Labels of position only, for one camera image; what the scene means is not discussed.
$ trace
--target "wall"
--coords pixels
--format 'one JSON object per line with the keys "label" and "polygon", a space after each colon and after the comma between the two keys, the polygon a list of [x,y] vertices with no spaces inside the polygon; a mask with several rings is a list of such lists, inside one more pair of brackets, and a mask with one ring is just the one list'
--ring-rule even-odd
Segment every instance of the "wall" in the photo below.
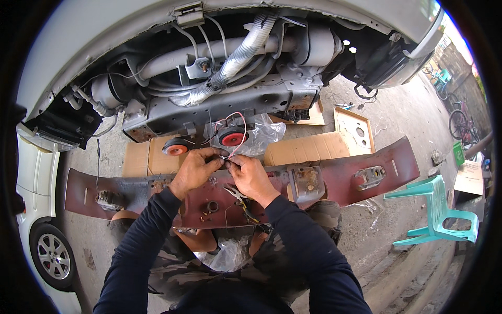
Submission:
{"label": "wall", "polygon": [[444,49],[436,48],[432,59],[441,69],[448,70],[452,79],[446,85],[446,90],[454,93],[458,100],[466,101],[468,114],[478,129],[479,137],[485,137],[491,131],[490,115],[481,89],[472,74],[471,65],[465,61],[453,43]]}

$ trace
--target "camouflage shorts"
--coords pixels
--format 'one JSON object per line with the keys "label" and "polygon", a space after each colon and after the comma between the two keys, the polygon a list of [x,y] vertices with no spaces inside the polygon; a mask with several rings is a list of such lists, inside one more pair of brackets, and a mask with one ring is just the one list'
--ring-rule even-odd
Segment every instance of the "camouflage shorts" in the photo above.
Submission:
{"label": "camouflage shorts", "polygon": [[[341,235],[338,204],[319,201],[307,209],[307,213],[338,244]],[[116,245],[133,222],[134,219],[117,219],[110,222],[109,227]],[[258,282],[265,290],[280,296],[287,303],[292,303],[308,289],[304,276],[291,265],[281,236],[273,229],[255,255],[234,272],[212,270],[195,257],[185,243],[171,231],[150,270],[150,292],[177,303],[186,292],[211,280]]]}

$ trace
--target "man's left hand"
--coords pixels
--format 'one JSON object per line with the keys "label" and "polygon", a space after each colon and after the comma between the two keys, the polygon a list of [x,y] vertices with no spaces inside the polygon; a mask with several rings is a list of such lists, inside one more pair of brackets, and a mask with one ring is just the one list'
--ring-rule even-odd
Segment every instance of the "man's left hand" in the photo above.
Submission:
{"label": "man's left hand", "polygon": [[211,173],[218,170],[224,163],[219,156],[228,156],[226,150],[214,147],[194,149],[180,167],[180,171],[169,185],[169,189],[178,199],[185,198],[187,193],[203,185]]}

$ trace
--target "black sleeve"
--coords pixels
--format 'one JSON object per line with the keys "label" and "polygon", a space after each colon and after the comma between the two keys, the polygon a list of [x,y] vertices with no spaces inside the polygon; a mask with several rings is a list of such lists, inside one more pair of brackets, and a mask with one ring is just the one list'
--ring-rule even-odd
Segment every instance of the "black sleeve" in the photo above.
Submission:
{"label": "black sleeve", "polygon": [[166,188],[153,195],[111,258],[93,313],[146,313],[148,277],[181,201]]}
{"label": "black sleeve", "polygon": [[307,276],[311,313],[371,313],[345,256],[306,212],[278,196],[265,213],[288,257]]}

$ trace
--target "car underside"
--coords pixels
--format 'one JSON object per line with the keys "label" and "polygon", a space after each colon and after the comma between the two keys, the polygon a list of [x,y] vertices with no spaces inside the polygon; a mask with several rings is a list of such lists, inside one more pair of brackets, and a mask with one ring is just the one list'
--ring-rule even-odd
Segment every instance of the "car underside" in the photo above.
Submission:
{"label": "car underside", "polygon": [[[353,81],[358,94],[359,86],[374,94],[409,80],[432,55],[408,57],[418,44],[399,31],[307,10],[204,13],[196,2],[174,16],[90,62],[24,127],[85,149],[103,118],[123,112],[122,131],[135,142],[180,134],[201,145],[208,123],[223,126],[206,135],[214,137],[227,126],[252,129],[258,114],[309,119],[335,76]],[[228,117],[236,112],[242,118]]]}

